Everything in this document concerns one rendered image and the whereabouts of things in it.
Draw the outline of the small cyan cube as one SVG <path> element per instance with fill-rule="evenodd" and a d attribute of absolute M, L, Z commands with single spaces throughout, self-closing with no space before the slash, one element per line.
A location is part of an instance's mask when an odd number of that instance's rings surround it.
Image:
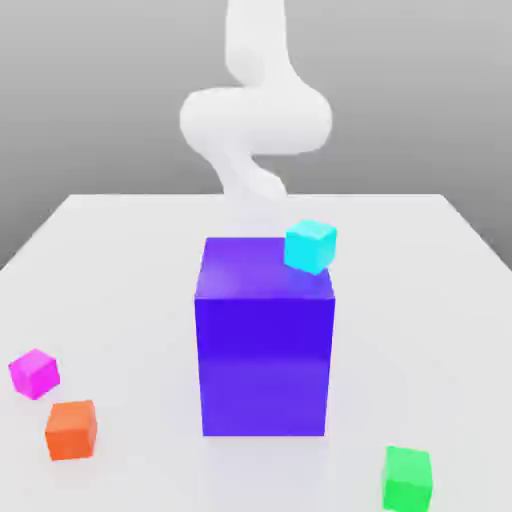
<path fill-rule="evenodd" d="M 337 229 L 314 220 L 302 220 L 285 235 L 284 263 L 313 275 L 322 273 L 334 260 Z"/>

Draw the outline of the small magenta cube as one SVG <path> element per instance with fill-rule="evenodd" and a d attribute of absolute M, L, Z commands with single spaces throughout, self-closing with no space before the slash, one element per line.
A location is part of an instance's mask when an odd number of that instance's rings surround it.
<path fill-rule="evenodd" d="M 15 390 L 37 400 L 60 384 L 60 374 L 54 357 L 33 349 L 8 364 Z"/>

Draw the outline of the small orange cube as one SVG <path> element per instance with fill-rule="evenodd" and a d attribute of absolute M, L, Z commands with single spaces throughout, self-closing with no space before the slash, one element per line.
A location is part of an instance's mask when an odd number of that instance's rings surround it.
<path fill-rule="evenodd" d="M 45 428 L 52 461 L 91 457 L 98 423 L 92 400 L 55 403 Z"/>

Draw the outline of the small green cube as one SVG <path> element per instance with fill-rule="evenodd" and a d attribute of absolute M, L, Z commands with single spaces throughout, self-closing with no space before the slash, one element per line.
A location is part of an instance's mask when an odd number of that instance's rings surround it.
<path fill-rule="evenodd" d="M 391 512 L 428 512 L 433 491 L 427 451 L 387 446 L 382 472 L 382 507 Z"/>

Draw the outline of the large purple box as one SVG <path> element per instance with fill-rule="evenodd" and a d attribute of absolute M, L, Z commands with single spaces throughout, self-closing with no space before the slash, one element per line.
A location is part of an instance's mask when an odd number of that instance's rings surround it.
<path fill-rule="evenodd" d="M 325 432 L 335 294 L 281 238 L 209 237 L 194 297 L 206 436 Z"/>

